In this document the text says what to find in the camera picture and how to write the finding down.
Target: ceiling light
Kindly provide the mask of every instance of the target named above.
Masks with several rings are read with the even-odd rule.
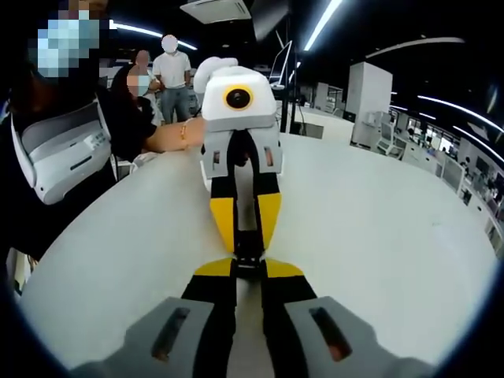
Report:
[[[443,104],[443,105],[447,105],[447,106],[451,106],[452,108],[455,108],[455,109],[458,109],[458,110],[461,110],[462,112],[465,112],[467,114],[470,114],[471,116],[473,117],[476,117],[477,119],[479,120],[482,120],[483,122],[485,122],[486,124],[489,124],[490,126],[492,126],[493,128],[496,128],[497,130],[499,130],[500,132],[504,132],[504,129],[502,129],[500,126],[498,126],[497,124],[494,124],[491,120],[488,120],[487,118],[485,117],[482,117],[481,115],[477,114],[477,113],[474,113],[473,111],[469,110],[469,109],[466,109],[466,108],[462,108],[461,106],[459,105],[455,105],[455,104],[452,104],[451,102],[447,102],[447,101],[443,101],[443,100],[438,100],[437,98],[431,98],[431,97],[426,97],[426,96],[418,96],[418,98],[421,98],[423,100],[429,100],[429,101],[433,101],[433,102],[438,102],[439,104]]]
[[[308,43],[305,46],[305,51],[309,51],[312,48],[318,35],[322,32],[324,26],[328,23],[334,11],[339,7],[342,0],[331,0],[321,19],[318,21],[315,30],[313,30],[312,36],[309,37]]]
[[[424,116],[424,117],[430,118],[431,120],[435,120],[435,117],[433,117],[433,116],[429,116],[428,114],[425,114],[425,113],[418,113],[418,114],[420,114],[421,116]]]
[[[485,147],[488,151],[490,151],[497,159],[499,159],[501,162],[504,163],[504,159],[502,159],[501,155],[497,154],[495,151],[493,151],[489,146],[487,146],[485,143],[481,142],[477,137],[474,135],[469,134],[467,131],[462,130],[461,128],[458,128],[457,126],[454,126],[455,130],[459,130],[459,132],[466,134],[469,138],[472,140],[476,140],[481,146]]]
[[[401,106],[395,106],[395,105],[390,105],[391,108],[394,108],[394,109],[399,109],[399,110],[404,110],[405,112],[408,111],[407,108],[402,108]]]
[[[162,38],[163,35],[161,33],[157,33],[155,31],[147,30],[147,29],[142,29],[142,28],[137,28],[136,26],[130,26],[130,25],[125,25],[125,24],[118,24],[114,22],[113,20],[110,20],[110,29],[123,29],[123,30],[129,30],[130,32],[137,32],[137,33],[142,33],[142,34],[147,34],[147,35],[152,35],[153,37],[158,37]],[[191,50],[197,50],[196,47],[190,45],[189,43],[185,43],[179,40],[179,45],[184,46],[188,49]]]

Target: yellow panel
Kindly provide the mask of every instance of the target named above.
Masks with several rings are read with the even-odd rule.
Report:
[[[210,209],[228,252],[235,251],[233,227],[233,198],[211,198]]]
[[[195,272],[195,276],[224,276],[231,274],[231,258],[210,262]]]
[[[282,195],[280,193],[259,195],[258,201],[259,212],[261,213],[262,239],[264,240],[265,250],[267,250],[275,231]]]
[[[266,268],[268,269],[268,278],[304,276],[302,270],[292,264],[271,258],[266,258]]]

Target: face mask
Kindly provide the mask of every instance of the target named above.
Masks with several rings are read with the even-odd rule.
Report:
[[[149,85],[150,85],[149,75],[139,76],[139,96],[143,96],[148,92]]]
[[[48,80],[76,75],[72,71],[86,65],[100,47],[100,25],[87,10],[79,11],[78,20],[49,20],[47,29],[39,29],[37,47],[30,49],[38,73]]]
[[[173,54],[176,51],[176,48],[179,44],[179,41],[173,35],[167,35],[161,41],[161,46],[166,53]]]

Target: round table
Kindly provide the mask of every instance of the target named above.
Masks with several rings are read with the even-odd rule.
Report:
[[[319,297],[371,324],[399,357],[436,365],[461,340],[497,260],[437,177],[389,157],[282,135],[282,207],[267,256],[298,266]],[[197,151],[164,154],[105,193],[56,240],[20,306],[71,369],[119,350],[125,332],[193,272],[227,257]]]

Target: black shirt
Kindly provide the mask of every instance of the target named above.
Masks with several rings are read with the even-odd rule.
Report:
[[[117,101],[105,88],[100,87],[97,96],[112,136],[112,153],[133,161],[156,127],[146,122],[132,103]],[[74,109],[58,105],[50,111],[29,116],[15,114],[14,127],[22,132],[30,124],[79,109],[81,105],[75,104]],[[3,186],[0,211],[4,220],[0,264],[5,261],[10,247],[39,260],[63,230],[116,182],[113,167],[107,163],[101,171],[73,188],[62,201],[45,205],[28,185],[17,161],[10,117],[2,122],[0,129],[0,182]]]

